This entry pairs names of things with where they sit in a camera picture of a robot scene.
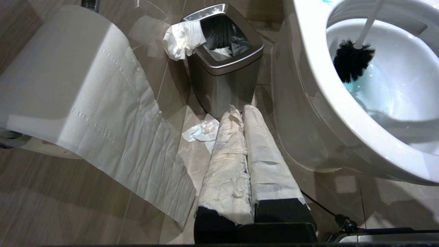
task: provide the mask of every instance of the stainless steel trash can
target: stainless steel trash can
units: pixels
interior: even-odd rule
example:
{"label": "stainless steel trash can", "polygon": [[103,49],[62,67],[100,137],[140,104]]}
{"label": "stainless steel trash can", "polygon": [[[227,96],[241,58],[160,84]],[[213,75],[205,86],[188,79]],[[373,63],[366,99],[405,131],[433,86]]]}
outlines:
{"label": "stainless steel trash can", "polygon": [[[231,5],[218,4],[182,21],[200,20],[207,42],[187,58],[194,93],[203,108],[220,119],[234,105],[251,104],[264,44],[247,20]],[[230,45],[231,57],[221,60],[212,50]]]}

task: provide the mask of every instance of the toilet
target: toilet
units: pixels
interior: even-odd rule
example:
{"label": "toilet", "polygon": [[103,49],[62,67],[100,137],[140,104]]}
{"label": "toilet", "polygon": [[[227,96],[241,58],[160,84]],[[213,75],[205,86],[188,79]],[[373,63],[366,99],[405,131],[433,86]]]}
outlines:
{"label": "toilet", "polygon": [[366,38],[376,55],[343,84],[332,64],[374,0],[284,0],[271,52],[280,148],[304,169],[347,168],[439,184],[439,2],[386,0]]}

